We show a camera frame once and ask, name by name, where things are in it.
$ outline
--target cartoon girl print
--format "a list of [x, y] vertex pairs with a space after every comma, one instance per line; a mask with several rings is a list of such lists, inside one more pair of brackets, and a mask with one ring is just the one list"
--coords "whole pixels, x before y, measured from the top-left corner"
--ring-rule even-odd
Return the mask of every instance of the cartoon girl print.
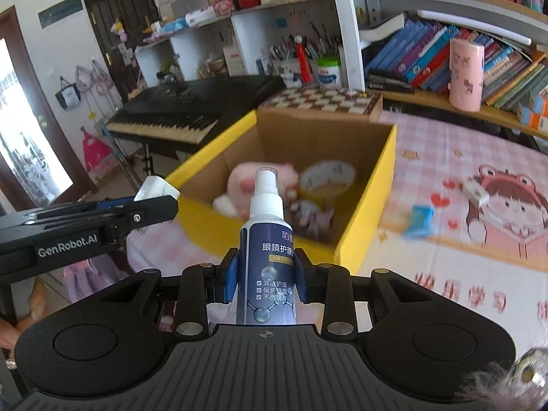
[[509, 257], [545, 260], [548, 254], [548, 201], [525, 175], [483, 165], [475, 179], [489, 193], [486, 205], [471, 202], [468, 235], [482, 248]]

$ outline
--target door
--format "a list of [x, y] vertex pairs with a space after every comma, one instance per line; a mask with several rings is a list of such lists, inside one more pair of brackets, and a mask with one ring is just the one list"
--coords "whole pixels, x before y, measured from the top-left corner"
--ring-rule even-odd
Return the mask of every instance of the door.
[[16, 210], [97, 191], [48, 105], [15, 7], [0, 13], [0, 190]]
[[[95, 32], [99, 47], [108, 64], [114, 84], [127, 101], [127, 95], [136, 88], [139, 76], [137, 62], [124, 62], [122, 51], [124, 49], [135, 50], [142, 42], [143, 31], [148, 29], [150, 23], [160, 19], [158, 8], [154, 0], [84, 0]], [[126, 42], [121, 42], [120, 37], [111, 32], [111, 28], [120, 20], [125, 33], [128, 36]]]

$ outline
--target pink cup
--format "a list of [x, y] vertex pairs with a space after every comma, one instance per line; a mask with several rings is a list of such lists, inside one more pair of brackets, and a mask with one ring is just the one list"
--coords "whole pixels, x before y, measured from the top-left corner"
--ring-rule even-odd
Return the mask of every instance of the pink cup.
[[468, 112], [480, 110], [483, 89], [483, 54], [482, 45], [475, 45], [459, 38], [451, 39], [449, 102], [455, 108]]

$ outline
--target fur keychain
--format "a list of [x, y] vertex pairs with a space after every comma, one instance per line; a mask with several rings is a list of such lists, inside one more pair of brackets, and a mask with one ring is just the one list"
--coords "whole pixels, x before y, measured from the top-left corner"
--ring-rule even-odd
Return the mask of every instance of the fur keychain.
[[488, 403], [497, 411], [539, 411], [548, 403], [548, 348], [532, 348], [509, 371], [476, 372], [457, 396]]

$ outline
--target hanging bag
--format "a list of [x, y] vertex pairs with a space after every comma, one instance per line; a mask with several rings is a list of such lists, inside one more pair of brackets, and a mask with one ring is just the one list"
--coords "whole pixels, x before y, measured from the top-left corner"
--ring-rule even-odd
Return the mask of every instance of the hanging bag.
[[61, 105], [61, 108], [68, 111], [80, 103], [82, 96], [75, 83], [70, 84], [63, 76], [59, 79], [61, 80], [61, 91], [55, 93], [55, 97], [59, 102], [59, 105]]

